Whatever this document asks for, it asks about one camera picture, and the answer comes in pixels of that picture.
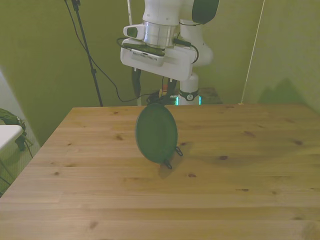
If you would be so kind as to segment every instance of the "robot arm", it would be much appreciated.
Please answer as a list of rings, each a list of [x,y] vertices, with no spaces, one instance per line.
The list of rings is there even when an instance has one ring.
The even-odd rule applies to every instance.
[[[188,80],[197,53],[175,45],[177,27],[181,24],[181,36],[199,48],[199,60],[194,65],[210,63],[213,53],[203,45],[201,26],[195,25],[210,22],[218,5],[219,0],[145,0],[144,22],[123,30],[129,38],[122,43],[122,63],[170,79]]]

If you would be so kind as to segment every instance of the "green wall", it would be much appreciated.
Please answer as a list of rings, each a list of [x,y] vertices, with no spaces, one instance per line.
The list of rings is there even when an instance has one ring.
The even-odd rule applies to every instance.
[[[266,0],[245,103],[303,103],[320,113],[320,1]]]
[[[204,37],[215,60],[195,71],[201,77],[200,86],[216,87],[225,103],[240,101],[262,2],[221,0],[216,18],[204,26]],[[128,24],[127,1],[81,3],[92,57],[114,79],[122,98],[133,98],[131,69],[121,64],[115,42]],[[144,1],[133,0],[132,8],[134,23],[138,24]],[[88,59],[63,0],[1,0],[0,29],[1,71],[40,144],[73,107],[98,106]],[[122,105],[109,81],[100,73],[97,76],[104,105]],[[148,93],[161,87],[161,77],[144,72],[141,83],[142,92]]]

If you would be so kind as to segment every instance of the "table surface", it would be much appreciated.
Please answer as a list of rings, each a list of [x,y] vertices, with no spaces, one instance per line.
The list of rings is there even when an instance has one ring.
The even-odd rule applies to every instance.
[[[18,125],[0,125],[0,151],[24,132]]]
[[[320,117],[302,105],[170,106],[173,170],[142,107],[74,108],[0,199],[8,240],[319,240]]]

